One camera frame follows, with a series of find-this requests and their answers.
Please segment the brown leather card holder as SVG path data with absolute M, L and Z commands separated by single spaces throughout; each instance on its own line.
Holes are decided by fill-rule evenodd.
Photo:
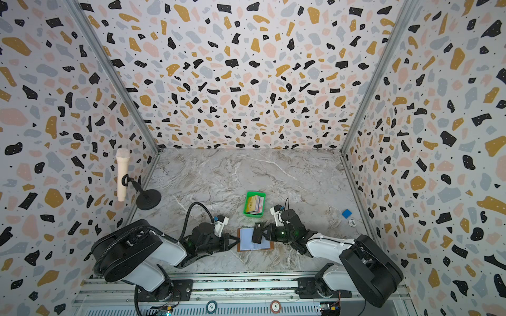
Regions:
M 261 243 L 254 243 L 252 239 L 254 232 L 253 228 L 240 228 L 237 232 L 238 237 L 241 240 L 237 246 L 238 252 L 267 251 L 274 249 L 274 243 L 266 240 L 264 237 L 262 238 Z

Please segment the green plastic card tray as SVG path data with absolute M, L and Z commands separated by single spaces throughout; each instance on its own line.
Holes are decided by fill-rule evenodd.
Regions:
M 265 201 L 265 193 L 247 192 L 243 214 L 246 217 L 261 218 L 265 210 Z

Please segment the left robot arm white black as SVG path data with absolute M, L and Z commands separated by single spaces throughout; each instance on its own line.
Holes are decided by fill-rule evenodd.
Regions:
M 163 267 L 154 264 L 156 260 L 184 269 L 239 245 L 240 238 L 224 233 L 224 225 L 226 222 L 201 223 L 190 235 L 177 240 L 146 220 L 135 221 L 92 246 L 96 260 L 93 272 L 108 283 L 123 281 L 155 292 L 170 284 Z

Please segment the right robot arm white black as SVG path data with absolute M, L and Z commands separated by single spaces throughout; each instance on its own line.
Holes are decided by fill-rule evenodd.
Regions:
M 300 255 L 329 261 L 315 276 L 300 278 L 296 294 L 300 298 L 330 299 L 339 292 L 358 292 L 367 303 L 380 308 L 397 291 L 404 279 L 400 268 L 369 237 L 331 238 L 307 229 L 292 209 L 271 208 L 275 222 L 256 223 L 252 241 L 263 239 L 291 246 Z

